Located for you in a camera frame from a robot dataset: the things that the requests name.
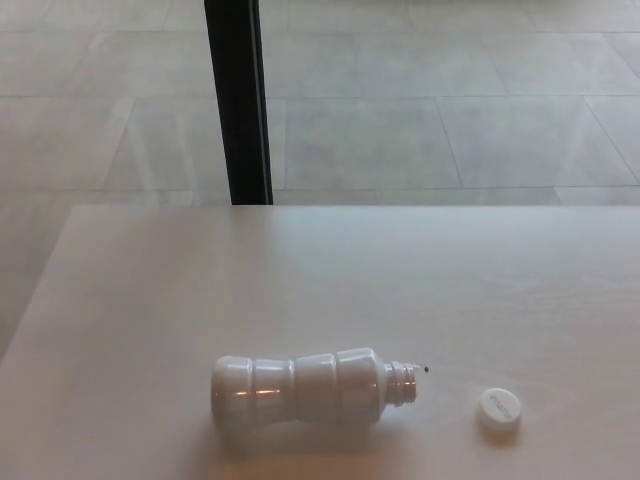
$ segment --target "bottle neck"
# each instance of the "bottle neck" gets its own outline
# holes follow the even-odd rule
[[[387,373],[387,394],[385,402],[396,407],[416,400],[416,378],[413,365],[391,362],[385,364]]]

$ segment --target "bottle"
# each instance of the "bottle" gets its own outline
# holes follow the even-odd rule
[[[374,424],[388,404],[416,399],[414,365],[385,363],[370,348],[295,360],[222,357],[211,379],[221,428],[275,422]]]

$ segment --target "black pole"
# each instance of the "black pole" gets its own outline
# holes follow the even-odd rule
[[[234,205],[272,205],[258,0],[204,0]]]

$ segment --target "tiled floor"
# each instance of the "tiled floor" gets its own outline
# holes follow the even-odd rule
[[[228,202],[203,0],[0,2],[0,356],[76,203]],[[281,204],[640,204],[640,0],[261,0]]]

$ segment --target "white bottle cap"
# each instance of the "white bottle cap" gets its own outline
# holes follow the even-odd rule
[[[491,388],[480,396],[478,419],[494,432],[509,432],[518,428],[522,415],[520,400],[501,388]]]

